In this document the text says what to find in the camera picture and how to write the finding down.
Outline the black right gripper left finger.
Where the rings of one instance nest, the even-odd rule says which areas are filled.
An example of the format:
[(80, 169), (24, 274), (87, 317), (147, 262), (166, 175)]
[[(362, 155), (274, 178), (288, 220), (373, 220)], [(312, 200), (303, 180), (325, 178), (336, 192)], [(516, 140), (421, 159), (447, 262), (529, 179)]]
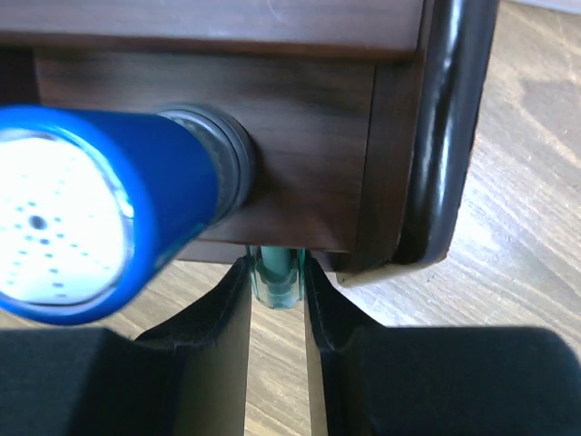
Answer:
[(1, 333), (4, 435), (241, 435), (249, 263), (128, 339), (106, 328)]

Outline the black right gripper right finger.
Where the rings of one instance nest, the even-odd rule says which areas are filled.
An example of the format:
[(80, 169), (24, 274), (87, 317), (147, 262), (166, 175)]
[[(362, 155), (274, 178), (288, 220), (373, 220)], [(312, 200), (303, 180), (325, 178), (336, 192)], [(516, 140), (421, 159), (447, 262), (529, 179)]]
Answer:
[(315, 435), (577, 435), (580, 364), (535, 327), (386, 327), (304, 267)]

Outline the green highlighter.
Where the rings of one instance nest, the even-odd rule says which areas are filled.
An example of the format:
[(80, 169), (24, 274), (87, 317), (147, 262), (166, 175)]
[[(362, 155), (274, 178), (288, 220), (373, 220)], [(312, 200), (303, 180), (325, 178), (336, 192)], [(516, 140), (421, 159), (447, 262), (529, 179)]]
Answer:
[(304, 299), (304, 249), (249, 245), (246, 256), (253, 294), (261, 304), (286, 310)]

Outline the blue and grey glue stick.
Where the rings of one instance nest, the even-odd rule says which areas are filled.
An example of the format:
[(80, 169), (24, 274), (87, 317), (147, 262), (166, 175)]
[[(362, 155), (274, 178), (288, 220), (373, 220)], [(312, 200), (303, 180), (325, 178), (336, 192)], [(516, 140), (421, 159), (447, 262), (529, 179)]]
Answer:
[(1, 306), (53, 325), (120, 311), (255, 178), (251, 138), (207, 105), (1, 110)]

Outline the dark brown wooden desk organizer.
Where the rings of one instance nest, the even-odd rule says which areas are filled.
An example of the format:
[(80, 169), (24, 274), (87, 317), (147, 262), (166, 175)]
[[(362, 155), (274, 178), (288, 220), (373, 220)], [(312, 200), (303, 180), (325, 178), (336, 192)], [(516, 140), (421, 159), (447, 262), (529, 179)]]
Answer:
[(254, 142), (249, 201), (185, 260), (305, 248), (368, 279), (444, 259), (495, 1), (4, 1), (1, 100), (207, 104)]

